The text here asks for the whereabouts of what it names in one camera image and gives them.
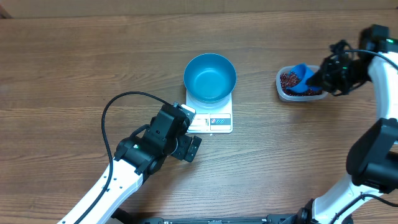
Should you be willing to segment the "blue plastic measuring scoop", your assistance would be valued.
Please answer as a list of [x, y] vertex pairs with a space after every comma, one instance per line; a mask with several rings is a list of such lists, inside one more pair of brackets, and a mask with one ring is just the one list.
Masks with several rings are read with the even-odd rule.
[[290, 70], [289, 75], [295, 75], [299, 82], [292, 87], [287, 87], [287, 89], [294, 93], [305, 93], [309, 90], [322, 91], [322, 88], [319, 86], [311, 86], [307, 84], [307, 80], [313, 77], [314, 74], [315, 72], [313, 72], [305, 63], [294, 66]]

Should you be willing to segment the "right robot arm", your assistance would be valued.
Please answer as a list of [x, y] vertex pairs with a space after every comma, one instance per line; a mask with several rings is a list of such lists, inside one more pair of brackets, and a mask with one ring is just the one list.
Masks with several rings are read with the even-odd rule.
[[345, 41], [331, 45], [313, 75], [293, 87], [303, 92], [320, 88], [333, 96], [347, 95], [366, 82], [374, 86], [377, 121], [353, 144], [346, 158], [346, 174], [327, 193], [310, 200], [285, 223], [352, 223], [352, 213], [397, 189], [397, 40], [389, 28], [373, 24], [361, 31], [357, 49]]

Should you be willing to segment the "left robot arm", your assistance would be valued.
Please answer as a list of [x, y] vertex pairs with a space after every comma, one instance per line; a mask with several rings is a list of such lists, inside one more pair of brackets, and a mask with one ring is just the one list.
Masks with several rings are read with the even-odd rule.
[[150, 124], [135, 130], [117, 146], [102, 177], [61, 219], [61, 223], [108, 223], [119, 206], [160, 170], [168, 156], [192, 162], [201, 143], [187, 136], [195, 109], [163, 105]]

